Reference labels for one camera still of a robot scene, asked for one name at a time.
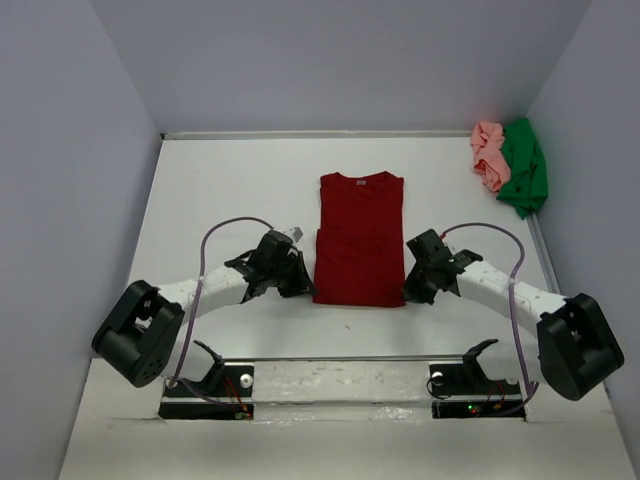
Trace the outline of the red t-shirt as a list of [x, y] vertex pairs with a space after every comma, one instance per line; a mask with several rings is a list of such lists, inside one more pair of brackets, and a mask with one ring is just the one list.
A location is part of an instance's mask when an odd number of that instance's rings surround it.
[[383, 171], [320, 178], [313, 302], [348, 307], [405, 305], [404, 179]]

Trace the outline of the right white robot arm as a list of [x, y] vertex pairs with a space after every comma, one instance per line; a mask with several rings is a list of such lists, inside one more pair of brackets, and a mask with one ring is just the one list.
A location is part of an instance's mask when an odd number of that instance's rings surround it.
[[488, 339], [462, 357], [460, 379], [482, 392], [495, 381], [546, 384], [561, 397], [577, 401], [625, 362], [603, 310], [591, 296], [547, 292], [519, 282], [481, 255], [452, 252], [430, 229], [408, 241], [415, 263], [404, 286], [405, 299], [433, 304], [438, 292], [473, 301], [509, 320], [514, 345]]

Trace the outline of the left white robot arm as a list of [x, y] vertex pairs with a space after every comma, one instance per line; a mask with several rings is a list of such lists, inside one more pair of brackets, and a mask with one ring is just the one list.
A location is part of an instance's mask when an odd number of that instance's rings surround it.
[[255, 249], [195, 279], [162, 286], [131, 283], [95, 333], [92, 350], [136, 388], [161, 378], [201, 395], [215, 392], [225, 362], [194, 339], [196, 320], [270, 289], [283, 298], [313, 294], [298, 248], [302, 236], [298, 227], [270, 230]]

